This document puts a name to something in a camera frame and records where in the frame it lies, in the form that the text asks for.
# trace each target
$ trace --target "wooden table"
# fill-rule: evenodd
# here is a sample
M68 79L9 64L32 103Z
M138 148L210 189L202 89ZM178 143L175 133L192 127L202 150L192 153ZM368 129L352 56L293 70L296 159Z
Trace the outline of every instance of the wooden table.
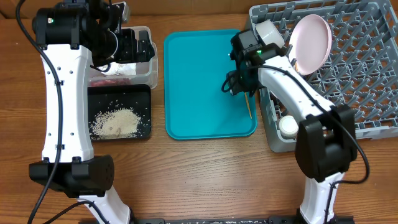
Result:
M148 141L94 143L95 154L112 155L114 186L139 218L255 218L293 215L303 199L304 175L293 152L273 153L259 126L248 138L175 141L165 131L164 39L172 32L242 29L247 15L132 17L148 26L159 56L159 84L152 91L152 137ZM31 21L24 21L30 27ZM45 137L45 80L39 54L15 20L0 21L0 223L25 223L42 186L29 179L28 164L40 160ZM371 164L363 185L344 185L335 212L357 223L398 222L398 139L360 141ZM360 179L360 157L346 179ZM74 203L49 191L35 222ZM59 223L92 218L76 208Z

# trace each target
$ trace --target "dish rack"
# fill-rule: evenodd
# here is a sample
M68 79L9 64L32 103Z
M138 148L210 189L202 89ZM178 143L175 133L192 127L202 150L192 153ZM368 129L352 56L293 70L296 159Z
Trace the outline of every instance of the dish rack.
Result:
M309 14L329 23L333 42L328 60L304 77L335 105L355 110L357 139L398 136L398 19L388 0L306 0L253 6L247 29L271 20L286 43L297 23ZM292 46L286 44L289 54ZM293 151L295 139L284 139L278 120L289 112L265 89L260 91L267 140L274 152Z

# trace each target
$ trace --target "white cup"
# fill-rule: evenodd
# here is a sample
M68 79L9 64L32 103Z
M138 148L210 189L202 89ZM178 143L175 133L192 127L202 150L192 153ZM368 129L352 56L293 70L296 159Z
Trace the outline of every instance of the white cup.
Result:
M256 24L256 30L266 45L275 43L280 48L285 45L283 37L270 20Z

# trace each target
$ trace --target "transparent plastic bin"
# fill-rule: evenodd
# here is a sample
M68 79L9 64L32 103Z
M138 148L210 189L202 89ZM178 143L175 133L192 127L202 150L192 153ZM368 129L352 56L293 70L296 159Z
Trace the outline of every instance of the transparent plastic bin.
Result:
M146 84L151 89L157 86L158 76L158 61L157 49L155 43L152 41L150 29L146 26L139 27L123 27L123 29L132 29L135 31L136 39L139 40L138 32L142 30L148 31L149 40L155 50L155 56L149 62L139 62L136 64L135 75L104 75L101 72L91 69L88 86L113 86L113 85L132 85L132 84Z

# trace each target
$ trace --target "wooden stick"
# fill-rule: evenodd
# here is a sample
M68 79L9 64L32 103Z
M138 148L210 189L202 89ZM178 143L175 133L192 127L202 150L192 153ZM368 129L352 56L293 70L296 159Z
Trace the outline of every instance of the wooden stick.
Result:
M248 100L248 94L247 94L247 93L244 93L244 97L245 97L245 99L246 99L246 104L247 104L247 106L248 106L248 110L249 110L249 114L250 114L250 119L252 119L252 117L251 117L250 105L249 105L249 100Z

